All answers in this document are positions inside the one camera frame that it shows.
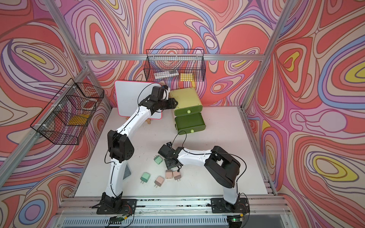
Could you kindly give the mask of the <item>green plug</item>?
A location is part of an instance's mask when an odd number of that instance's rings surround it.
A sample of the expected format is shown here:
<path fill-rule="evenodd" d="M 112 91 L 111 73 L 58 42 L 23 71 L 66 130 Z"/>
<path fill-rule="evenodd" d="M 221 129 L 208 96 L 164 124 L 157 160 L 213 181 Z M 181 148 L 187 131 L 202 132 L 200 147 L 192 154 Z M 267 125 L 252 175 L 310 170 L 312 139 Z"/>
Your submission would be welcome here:
<path fill-rule="evenodd" d="M 141 183 L 142 184 L 147 183 L 149 181 L 150 177 L 151 177 L 150 173 L 144 172 L 140 177 Z"/>
<path fill-rule="evenodd" d="M 156 164 L 158 164 L 158 165 L 160 165 L 162 162 L 163 162 L 163 158 L 161 157 L 161 156 L 156 156 L 155 158 L 154 158 L 154 162 L 156 163 Z"/>

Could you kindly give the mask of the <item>yellow green drawer cabinet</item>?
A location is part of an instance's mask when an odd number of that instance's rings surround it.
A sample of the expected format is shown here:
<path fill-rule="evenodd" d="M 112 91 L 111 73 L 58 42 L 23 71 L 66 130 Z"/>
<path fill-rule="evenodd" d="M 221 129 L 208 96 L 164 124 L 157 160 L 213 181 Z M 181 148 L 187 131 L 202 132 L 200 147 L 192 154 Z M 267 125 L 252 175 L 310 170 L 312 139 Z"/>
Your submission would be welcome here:
<path fill-rule="evenodd" d="M 193 87 L 173 90 L 169 93 L 169 97 L 176 99 L 178 108 L 202 105 L 200 98 Z"/>

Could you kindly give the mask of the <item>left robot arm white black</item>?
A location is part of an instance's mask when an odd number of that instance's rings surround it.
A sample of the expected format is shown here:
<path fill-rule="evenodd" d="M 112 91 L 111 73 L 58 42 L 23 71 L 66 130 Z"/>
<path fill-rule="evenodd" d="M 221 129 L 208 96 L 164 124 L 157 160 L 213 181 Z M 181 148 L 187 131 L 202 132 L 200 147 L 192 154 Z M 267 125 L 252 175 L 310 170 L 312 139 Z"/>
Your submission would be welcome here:
<path fill-rule="evenodd" d="M 152 92 L 143 100 L 137 102 L 133 115 L 118 129 L 107 134 L 107 151 L 111 161 L 111 170 L 103 198 L 115 199 L 123 193 L 123 179 L 127 161 L 134 154 L 131 138 L 142 124 L 156 112 L 174 109 L 178 102 L 169 97 L 171 88 L 167 85 L 156 85 Z"/>

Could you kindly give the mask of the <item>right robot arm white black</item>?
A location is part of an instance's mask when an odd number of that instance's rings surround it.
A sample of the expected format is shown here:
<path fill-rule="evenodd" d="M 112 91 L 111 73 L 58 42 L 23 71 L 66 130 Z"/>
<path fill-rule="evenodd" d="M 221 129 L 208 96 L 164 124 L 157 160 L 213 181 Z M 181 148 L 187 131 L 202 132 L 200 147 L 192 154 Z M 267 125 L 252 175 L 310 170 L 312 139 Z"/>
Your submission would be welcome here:
<path fill-rule="evenodd" d="M 159 149 L 158 154 L 164 158 L 169 170 L 180 169 L 184 165 L 205 167 L 223 187 L 223 200 L 230 205 L 237 203 L 240 162 L 220 146 L 215 146 L 211 150 L 196 151 L 182 146 L 174 149 L 169 142 Z"/>

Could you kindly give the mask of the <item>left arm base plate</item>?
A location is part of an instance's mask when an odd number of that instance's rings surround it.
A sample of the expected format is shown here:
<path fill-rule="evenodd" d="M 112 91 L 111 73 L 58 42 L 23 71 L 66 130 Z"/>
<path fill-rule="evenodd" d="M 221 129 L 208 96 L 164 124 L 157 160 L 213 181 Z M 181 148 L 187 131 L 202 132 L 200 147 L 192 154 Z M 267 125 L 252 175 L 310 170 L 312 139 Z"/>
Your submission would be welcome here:
<path fill-rule="evenodd" d="M 129 215 L 135 211 L 136 199 L 101 200 L 97 206 L 98 215 L 122 214 Z"/>

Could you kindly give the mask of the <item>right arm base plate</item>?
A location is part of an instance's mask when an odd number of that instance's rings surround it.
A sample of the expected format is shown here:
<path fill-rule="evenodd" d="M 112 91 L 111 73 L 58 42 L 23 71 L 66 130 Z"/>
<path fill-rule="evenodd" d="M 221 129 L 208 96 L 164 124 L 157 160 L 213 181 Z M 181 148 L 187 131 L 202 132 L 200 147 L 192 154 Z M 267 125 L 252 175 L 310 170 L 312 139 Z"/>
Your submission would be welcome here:
<path fill-rule="evenodd" d="M 211 198 L 210 207 L 212 213 L 240 213 L 250 212 L 250 204 L 247 198 L 238 198 L 235 204 L 226 202 L 223 198 Z"/>

